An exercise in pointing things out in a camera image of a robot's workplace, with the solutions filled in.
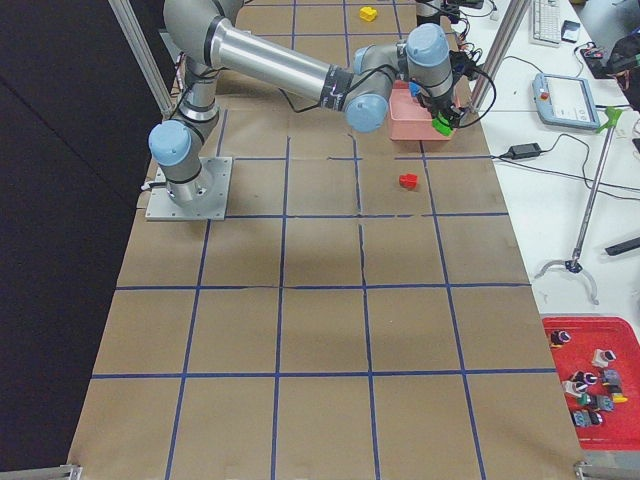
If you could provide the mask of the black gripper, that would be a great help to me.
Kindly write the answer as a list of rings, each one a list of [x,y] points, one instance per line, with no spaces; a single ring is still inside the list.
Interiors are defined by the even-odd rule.
[[[456,85],[463,76],[472,79],[476,75],[476,62],[466,52],[449,51],[449,59],[441,64],[442,73],[438,73],[431,83],[418,80],[421,87],[418,95],[420,104],[426,108],[432,118],[442,114],[451,122],[453,128],[459,128],[468,109],[456,104]]]

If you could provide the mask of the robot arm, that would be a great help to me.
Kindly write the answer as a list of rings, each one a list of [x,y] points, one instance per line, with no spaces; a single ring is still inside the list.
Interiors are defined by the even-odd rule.
[[[216,85],[224,71],[308,99],[312,109],[338,112],[363,134],[385,122],[398,81],[417,85],[424,109],[440,123],[456,128],[465,115],[455,85],[470,61],[450,50],[434,23],[418,25],[394,44],[361,48],[343,68],[237,28],[241,9],[239,1],[164,4],[168,34],[186,56],[186,90],[176,113],[153,128],[148,143],[164,176],[165,199],[178,216],[216,218],[226,204],[230,160],[200,154],[219,118]]]
[[[441,18],[449,13],[444,0],[416,0],[415,9],[418,26],[424,24],[439,25]]]

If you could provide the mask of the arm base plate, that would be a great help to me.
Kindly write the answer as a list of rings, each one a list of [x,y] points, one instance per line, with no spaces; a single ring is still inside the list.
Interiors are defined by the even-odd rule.
[[[199,176],[189,183],[168,182],[156,169],[146,207],[149,221],[223,221],[227,211],[232,157],[201,157]]]

